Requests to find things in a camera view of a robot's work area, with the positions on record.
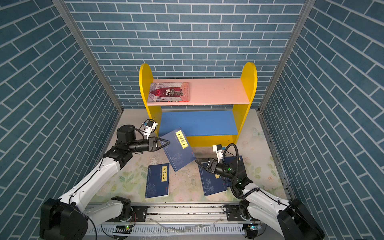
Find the Hamlet picture book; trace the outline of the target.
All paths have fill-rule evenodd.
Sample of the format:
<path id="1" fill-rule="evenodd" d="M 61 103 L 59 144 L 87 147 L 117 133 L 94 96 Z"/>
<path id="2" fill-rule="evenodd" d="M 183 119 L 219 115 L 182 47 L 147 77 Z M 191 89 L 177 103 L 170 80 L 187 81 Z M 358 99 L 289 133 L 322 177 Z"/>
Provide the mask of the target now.
<path id="1" fill-rule="evenodd" d="M 189 83 L 151 83 L 147 101 L 149 103 L 189 102 Z"/>

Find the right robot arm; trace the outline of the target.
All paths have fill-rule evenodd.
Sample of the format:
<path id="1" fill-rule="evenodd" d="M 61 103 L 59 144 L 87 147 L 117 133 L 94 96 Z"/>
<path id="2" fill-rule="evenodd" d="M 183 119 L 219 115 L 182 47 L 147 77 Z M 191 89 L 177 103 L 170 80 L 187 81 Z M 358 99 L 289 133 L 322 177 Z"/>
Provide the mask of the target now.
<path id="1" fill-rule="evenodd" d="M 213 158 L 196 159 L 206 172 L 231 180 L 233 195 L 241 200 L 245 219 L 257 219 L 281 234 L 286 240 L 323 240 L 325 233 L 299 200 L 278 198 L 258 187 L 246 173 L 243 161 L 232 160 L 228 165 Z"/>

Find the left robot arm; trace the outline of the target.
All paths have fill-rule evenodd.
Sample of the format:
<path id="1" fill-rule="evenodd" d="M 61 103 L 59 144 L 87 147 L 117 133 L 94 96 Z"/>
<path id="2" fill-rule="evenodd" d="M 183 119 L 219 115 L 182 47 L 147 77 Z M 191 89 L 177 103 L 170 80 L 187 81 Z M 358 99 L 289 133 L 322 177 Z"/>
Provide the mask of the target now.
<path id="1" fill-rule="evenodd" d="M 41 207 L 40 238 L 44 240 L 81 240 L 89 229 L 110 219 L 130 222 L 135 219 L 131 200 L 113 197 L 107 203 L 86 210 L 93 196 L 118 173 L 133 154 L 156 152 L 171 142 L 152 137 L 133 125 L 117 130 L 117 140 L 78 184 L 58 199 L 48 199 Z"/>

